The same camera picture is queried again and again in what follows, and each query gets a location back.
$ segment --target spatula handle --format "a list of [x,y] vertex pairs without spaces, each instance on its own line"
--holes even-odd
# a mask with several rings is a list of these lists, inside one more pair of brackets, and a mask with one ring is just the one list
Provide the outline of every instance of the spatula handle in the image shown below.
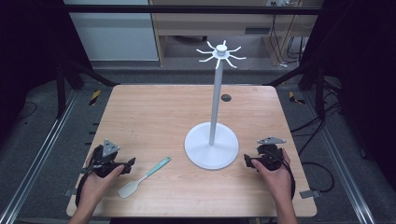
[[152,174],[154,174],[156,171],[158,171],[159,169],[161,169],[163,166],[165,166],[166,163],[168,163],[171,160],[170,157],[166,157],[163,161],[160,161],[160,163],[158,163],[156,166],[154,166],[151,170],[149,170],[146,173],[146,176],[150,176]]

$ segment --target gray floor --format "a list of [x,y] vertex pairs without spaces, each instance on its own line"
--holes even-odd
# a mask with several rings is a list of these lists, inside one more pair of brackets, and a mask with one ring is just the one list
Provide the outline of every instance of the gray floor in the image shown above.
[[[212,45],[222,43],[225,37],[210,36]],[[261,85],[286,74],[288,68],[272,66],[268,54],[259,37],[227,37],[229,49],[242,46],[235,56],[247,56],[246,61],[232,61],[238,69],[227,68],[224,72],[224,84]],[[197,55],[195,49],[209,50],[205,42],[197,38],[174,37],[170,38],[166,53],[165,65],[160,67],[155,63],[131,63],[131,67],[114,70],[105,66],[98,66],[97,72],[113,81],[121,83],[172,83],[172,84],[211,84],[213,83],[214,64],[198,63],[206,56]],[[56,137],[48,157],[45,158],[41,171],[24,203],[18,210],[17,223],[65,223],[69,217],[65,208],[69,198],[63,196],[64,190],[73,188],[81,164],[90,148],[89,143],[97,128],[97,123],[106,107],[111,88],[105,87],[85,75],[85,87],[81,91],[70,91],[70,96],[76,95],[73,109],[66,120],[60,134]],[[316,115],[312,110],[314,94],[312,91],[299,91],[296,83],[299,77],[288,80],[278,86],[279,100],[283,106],[290,129],[293,130],[313,119]],[[92,94],[101,90],[100,97],[94,106],[89,105]],[[300,105],[291,102],[289,92],[293,91],[296,99],[304,99],[308,104]],[[337,103],[336,97],[331,94],[327,98],[326,107]],[[46,140],[53,123],[56,121],[56,86],[49,82],[29,92],[25,108],[21,112],[11,131],[8,140],[1,144],[0,150],[0,210],[3,212],[12,200],[25,174],[28,172],[35,156]],[[315,199],[318,213],[314,217],[300,218],[301,223],[396,223],[396,193],[382,176],[376,163],[361,158],[358,143],[339,108],[328,112],[325,128],[322,129],[307,145],[301,155],[301,161],[313,161],[327,167],[334,175],[334,188],[322,193]],[[293,140],[298,149],[301,149],[318,127],[318,123],[309,126],[297,133],[293,133]],[[356,207],[354,195],[350,195],[350,183],[345,183],[345,174],[340,173],[339,164],[332,156],[332,146],[336,147],[349,171],[353,183],[369,208],[369,214],[375,221],[361,220]],[[308,183],[312,188],[326,189],[331,184],[330,176],[318,167],[305,165],[304,170]],[[108,221],[107,218],[94,218],[96,222]],[[261,223],[266,223],[269,217],[261,217]]]

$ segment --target floor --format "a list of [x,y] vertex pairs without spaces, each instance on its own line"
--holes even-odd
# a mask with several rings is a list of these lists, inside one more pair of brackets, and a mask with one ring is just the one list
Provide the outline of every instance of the floor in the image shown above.
[[[298,66],[298,62],[289,63],[288,67],[271,65],[260,37],[210,36],[208,41],[217,45],[225,39],[229,49],[242,47],[234,53],[235,56],[247,59],[230,60],[238,68],[225,68],[224,84],[261,85]],[[299,44],[300,41],[296,38],[291,45],[290,56],[296,55],[294,53],[298,52]],[[207,55],[201,55],[196,49],[210,50],[200,37],[174,36],[168,40],[163,66],[156,62],[133,62],[127,64],[129,67],[123,64],[122,68],[111,67],[109,63],[93,64],[99,74],[121,83],[213,83],[216,61],[199,63]],[[64,124],[55,119],[55,83],[48,83],[29,92],[27,104],[14,125],[12,135],[1,143],[0,168],[5,172],[0,173],[0,209],[3,210],[0,223],[67,222],[64,209],[69,198],[62,194],[64,189],[73,188],[77,181],[80,165],[91,146],[90,142],[106,107],[106,99],[111,93],[111,88],[104,87],[88,76],[82,77],[85,81],[82,91],[71,91],[67,87],[69,104],[74,106],[66,111],[64,119],[67,122]],[[313,90],[299,91],[299,78],[294,77],[277,87],[291,130],[316,116],[312,109],[315,94]],[[101,97],[95,106],[88,106],[92,93],[98,89],[101,90]],[[305,104],[292,102],[289,96],[291,91],[295,93],[296,100],[305,100]],[[329,92],[326,106],[336,104],[335,95]],[[332,190],[323,192],[316,198],[318,214],[299,221],[396,223],[393,210],[396,194],[380,174],[375,162],[361,158],[353,133],[341,111],[339,107],[332,109],[325,126],[312,141],[309,138],[317,129],[317,123],[309,126],[306,133],[297,132],[293,135],[297,148],[304,148],[309,143],[301,156],[302,161],[318,162],[330,169],[335,176]],[[310,165],[305,166],[304,170],[308,182],[316,189],[326,189],[332,184],[330,176],[323,170],[314,169]],[[269,223],[270,218],[250,218],[248,221]],[[108,219],[94,218],[93,223],[108,223]]]

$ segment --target white spatula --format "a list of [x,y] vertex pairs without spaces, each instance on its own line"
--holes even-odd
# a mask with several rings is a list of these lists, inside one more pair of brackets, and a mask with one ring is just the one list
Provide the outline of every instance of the white spatula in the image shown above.
[[122,187],[122,189],[119,189],[120,197],[121,198],[129,197],[131,194],[133,194],[137,190],[137,186],[139,186],[140,182],[142,182],[144,179],[146,179],[147,177],[149,177],[150,175],[154,174],[156,171],[161,169],[170,160],[171,160],[170,157],[166,157],[163,161],[158,163],[150,171],[148,171],[145,175],[143,175],[142,178],[138,179],[137,181],[131,181],[127,185]]

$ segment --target white pole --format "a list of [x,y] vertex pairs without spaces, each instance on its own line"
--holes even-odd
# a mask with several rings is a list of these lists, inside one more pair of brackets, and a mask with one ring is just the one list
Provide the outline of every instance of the white pole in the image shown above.
[[216,125],[218,123],[222,74],[223,74],[223,61],[219,60],[219,67],[216,69],[216,73],[215,73],[215,89],[213,91],[212,120],[210,121],[209,145],[212,147],[215,144]]

